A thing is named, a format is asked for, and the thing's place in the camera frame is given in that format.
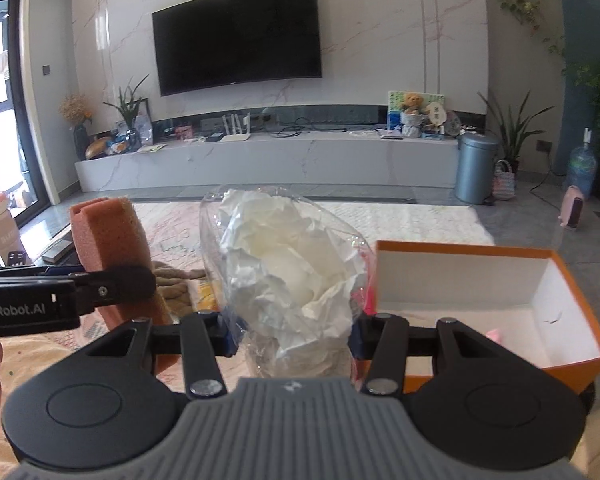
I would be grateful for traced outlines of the brown bear-shaped sponge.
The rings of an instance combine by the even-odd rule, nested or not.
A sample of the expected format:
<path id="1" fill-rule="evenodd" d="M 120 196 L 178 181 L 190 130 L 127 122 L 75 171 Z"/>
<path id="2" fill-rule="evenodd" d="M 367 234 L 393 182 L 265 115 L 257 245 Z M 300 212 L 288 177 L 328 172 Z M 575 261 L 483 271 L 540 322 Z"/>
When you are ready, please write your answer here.
<path id="1" fill-rule="evenodd" d="M 131 201 L 106 198 L 71 207 L 71 231 L 80 263 L 88 272 L 117 266 L 144 266 L 154 270 L 145 231 Z M 158 292 L 149 299 L 99 308 L 108 330 L 132 318 L 151 318 L 155 325 L 171 325 L 166 302 Z"/>

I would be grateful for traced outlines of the white paper flower bouquet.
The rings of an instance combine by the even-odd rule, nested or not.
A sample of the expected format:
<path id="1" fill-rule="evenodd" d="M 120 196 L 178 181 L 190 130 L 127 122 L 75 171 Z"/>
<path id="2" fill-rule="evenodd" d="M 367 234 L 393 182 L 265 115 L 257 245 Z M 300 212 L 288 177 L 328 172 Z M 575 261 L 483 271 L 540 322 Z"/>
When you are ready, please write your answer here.
<path id="1" fill-rule="evenodd" d="M 284 188 L 219 188 L 202 199 L 204 267 L 254 377 L 355 378 L 349 348 L 375 269 L 349 223 Z"/>

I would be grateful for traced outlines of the black notebook stack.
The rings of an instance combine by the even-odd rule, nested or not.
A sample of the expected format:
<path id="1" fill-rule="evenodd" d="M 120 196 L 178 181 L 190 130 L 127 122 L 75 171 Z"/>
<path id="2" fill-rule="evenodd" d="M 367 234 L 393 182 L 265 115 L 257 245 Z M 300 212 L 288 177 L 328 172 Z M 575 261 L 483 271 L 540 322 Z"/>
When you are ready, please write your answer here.
<path id="1" fill-rule="evenodd" d="M 73 240 L 61 238 L 48 246 L 41 255 L 42 260 L 49 264 L 61 264 L 74 252 Z"/>

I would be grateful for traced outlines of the beige water bottle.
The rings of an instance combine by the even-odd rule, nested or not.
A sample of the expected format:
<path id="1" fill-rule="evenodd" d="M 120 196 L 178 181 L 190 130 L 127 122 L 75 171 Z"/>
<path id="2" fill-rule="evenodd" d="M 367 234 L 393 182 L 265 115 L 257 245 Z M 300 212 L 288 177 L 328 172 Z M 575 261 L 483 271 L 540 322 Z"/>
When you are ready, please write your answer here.
<path id="1" fill-rule="evenodd" d="M 0 191 L 0 266 L 26 266 L 29 263 L 17 223 L 8 209 L 7 195 Z"/>

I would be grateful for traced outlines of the pink plush item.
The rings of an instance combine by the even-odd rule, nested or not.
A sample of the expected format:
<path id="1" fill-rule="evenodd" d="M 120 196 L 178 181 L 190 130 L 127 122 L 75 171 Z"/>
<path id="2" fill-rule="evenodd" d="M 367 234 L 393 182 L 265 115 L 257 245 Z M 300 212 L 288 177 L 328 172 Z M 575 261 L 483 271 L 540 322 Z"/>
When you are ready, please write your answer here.
<path id="1" fill-rule="evenodd" d="M 494 328 L 494 330 L 489 330 L 486 333 L 486 336 L 497 344 L 501 344 L 503 342 L 502 332 L 497 328 Z"/>

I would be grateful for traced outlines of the orange cardboard box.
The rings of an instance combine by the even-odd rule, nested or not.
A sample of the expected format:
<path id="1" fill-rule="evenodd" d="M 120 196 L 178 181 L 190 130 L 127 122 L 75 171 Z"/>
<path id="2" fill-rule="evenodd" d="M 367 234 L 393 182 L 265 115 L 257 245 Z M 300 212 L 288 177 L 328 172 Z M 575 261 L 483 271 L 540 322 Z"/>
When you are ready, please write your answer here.
<path id="1" fill-rule="evenodd" d="M 600 374 L 600 322 L 549 249 L 398 242 L 376 245 L 370 310 L 433 328 L 456 318 L 575 392 Z"/>

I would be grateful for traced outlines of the yellow dried flower vase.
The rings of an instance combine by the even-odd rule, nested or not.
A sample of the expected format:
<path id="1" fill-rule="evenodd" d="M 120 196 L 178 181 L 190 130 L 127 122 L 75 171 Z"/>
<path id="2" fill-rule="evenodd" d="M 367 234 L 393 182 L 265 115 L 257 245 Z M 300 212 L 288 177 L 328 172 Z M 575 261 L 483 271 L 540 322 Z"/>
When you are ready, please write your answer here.
<path id="1" fill-rule="evenodd" d="M 86 150 L 90 145 L 86 124 L 93 120 L 90 103 L 83 94 L 72 94 L 62 101 L 59 113 L 70 125 L 76 156 L 79 160 L 85 160 Z"/>

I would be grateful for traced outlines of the small pink heater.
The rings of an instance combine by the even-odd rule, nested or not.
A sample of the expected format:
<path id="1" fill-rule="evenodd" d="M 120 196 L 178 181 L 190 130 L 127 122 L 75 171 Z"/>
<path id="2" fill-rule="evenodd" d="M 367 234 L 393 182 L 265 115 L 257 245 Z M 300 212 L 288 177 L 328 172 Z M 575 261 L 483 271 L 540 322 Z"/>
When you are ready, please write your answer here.
<path id="1" fill-rule="evenodd" d="M 577 185 L 570 185 L 565 192 L 562 206 L 560 206 L 559 221 L 565 229 L 577 229 L 584 208 L 585 198 Z"/>

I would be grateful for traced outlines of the woven pink basket bag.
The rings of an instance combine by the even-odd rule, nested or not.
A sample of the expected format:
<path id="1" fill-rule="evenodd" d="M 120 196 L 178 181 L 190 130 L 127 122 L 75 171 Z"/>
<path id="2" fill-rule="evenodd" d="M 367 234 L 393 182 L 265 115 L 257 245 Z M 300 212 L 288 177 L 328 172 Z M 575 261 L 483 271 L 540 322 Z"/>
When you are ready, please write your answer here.
<path id="1" fill-rule="evenodd" d="M 496 200 L 512 200 L 516 195 L 516 176 L 513 167 L 505 159 L 495 163 L 492 180 L 492 196 Z"/>

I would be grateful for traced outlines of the blue metal trash bin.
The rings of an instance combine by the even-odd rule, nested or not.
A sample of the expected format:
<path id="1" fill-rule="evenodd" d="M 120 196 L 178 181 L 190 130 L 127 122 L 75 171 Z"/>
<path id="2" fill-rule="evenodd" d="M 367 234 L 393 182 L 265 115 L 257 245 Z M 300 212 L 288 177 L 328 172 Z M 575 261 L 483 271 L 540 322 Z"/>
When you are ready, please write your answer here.
<path id="1" fill-rule="evenodd" d="M 500 144 L 494 136 L 465 133 L 458 141 L 455 196 L 464 203 L 482 205 L 492 195 L 492 179 Z"/>

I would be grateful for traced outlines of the blue water jug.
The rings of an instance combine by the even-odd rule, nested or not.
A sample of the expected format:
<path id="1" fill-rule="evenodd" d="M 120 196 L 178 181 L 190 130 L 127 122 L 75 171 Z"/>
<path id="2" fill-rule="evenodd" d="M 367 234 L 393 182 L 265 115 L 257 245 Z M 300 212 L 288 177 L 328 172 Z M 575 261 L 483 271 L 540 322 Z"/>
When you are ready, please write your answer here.
<path id="1" fill-rule="evenodd" d="M 575 186 L 587 200 L 592 193 L 594 180 L 597 174 L 597 160 L 593 149 L 592 130 L 585 128 L 582 144 L 574 148 L 570 154 L 565 186 Z"/>

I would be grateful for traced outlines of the white wifi router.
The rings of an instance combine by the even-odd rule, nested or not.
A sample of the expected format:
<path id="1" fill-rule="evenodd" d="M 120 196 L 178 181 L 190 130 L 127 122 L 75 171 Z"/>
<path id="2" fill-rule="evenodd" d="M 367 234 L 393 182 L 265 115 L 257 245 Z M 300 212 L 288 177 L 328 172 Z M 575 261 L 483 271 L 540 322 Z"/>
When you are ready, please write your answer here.
<path id="1" fill-rule="evenodd" d="M 242 142 L 251 138 L 250 124 L 244 125 L 244 121 L 238 114 L 222 116 L 224 136 L 221 142 Z"/>

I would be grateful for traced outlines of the potted green floor plant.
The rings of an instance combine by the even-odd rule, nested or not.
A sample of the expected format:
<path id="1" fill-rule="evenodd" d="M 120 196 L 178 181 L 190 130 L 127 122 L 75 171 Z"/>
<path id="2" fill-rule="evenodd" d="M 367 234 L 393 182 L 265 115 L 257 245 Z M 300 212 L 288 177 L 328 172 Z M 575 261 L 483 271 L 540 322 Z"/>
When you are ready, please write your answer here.
<path id="1" fill-rule="evenodd" d="M 543 107 L 537 112 L 527 113 L 526 108 L 530 100 L 531 91 L 528 91 L 517 108 L 511 105 L 504 108 L 498 102 L 498 98 L 492 91 L 488 96 L 478 93 L 480 100 L 486 104 L 486 114 L 495 120 L 495 129 L 486 129 L 498 139 L 498 154 L 502 156 L 514 174 L 519 169 L 519 157 L 524 142 L 532 136 L 538 136 L 545 132 L 544 129 L 532 127 L 532 122 L 554 110 L 554 106 Z"/>

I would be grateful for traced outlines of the teddy bear on console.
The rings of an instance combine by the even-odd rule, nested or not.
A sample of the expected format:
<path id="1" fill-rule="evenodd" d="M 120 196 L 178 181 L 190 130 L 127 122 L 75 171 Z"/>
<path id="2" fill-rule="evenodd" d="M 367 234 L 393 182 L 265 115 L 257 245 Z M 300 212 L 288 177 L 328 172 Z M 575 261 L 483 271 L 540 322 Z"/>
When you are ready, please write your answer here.
<path id="1" fill-rule="evenodd" d="M 400 105 L 400 121 L 402 126 L 414 125 L 420 118 L 420 110 L 424 98 L 417 92 L 405 92 Z"/>

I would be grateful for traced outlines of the black wall television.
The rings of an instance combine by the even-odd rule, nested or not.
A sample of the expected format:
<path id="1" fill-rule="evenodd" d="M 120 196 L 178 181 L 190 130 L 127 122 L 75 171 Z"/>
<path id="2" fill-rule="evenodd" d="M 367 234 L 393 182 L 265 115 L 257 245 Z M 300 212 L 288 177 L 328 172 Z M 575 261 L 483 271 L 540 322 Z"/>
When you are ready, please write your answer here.
<path id="1" fill-rule="evenodd" d="M 318 0 L 190 0 L 152 29 L 162 96 L 323 73 Z"/>

